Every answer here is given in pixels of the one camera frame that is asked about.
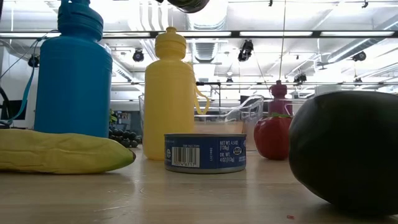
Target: can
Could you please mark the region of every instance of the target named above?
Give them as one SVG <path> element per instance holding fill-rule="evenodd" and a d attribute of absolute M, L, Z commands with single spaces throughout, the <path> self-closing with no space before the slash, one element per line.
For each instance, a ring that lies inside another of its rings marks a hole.
<path fill-rule="evenodd" d="M 165 168 L 223 174 L 246 167 L 245 134 L 165 134 Z"/>

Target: wooden table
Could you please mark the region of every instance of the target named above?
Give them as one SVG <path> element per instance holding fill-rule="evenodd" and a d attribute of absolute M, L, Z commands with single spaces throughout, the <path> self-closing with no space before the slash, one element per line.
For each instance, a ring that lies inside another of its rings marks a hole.
<path fill-rule="evenodd" d="M 0 224 L 398 223 L 343 215 L 298 183 L 288 162 L 248 152 L 233 174 L 180 174 L 137 161 L 98 175 L 0 174 Z"/>

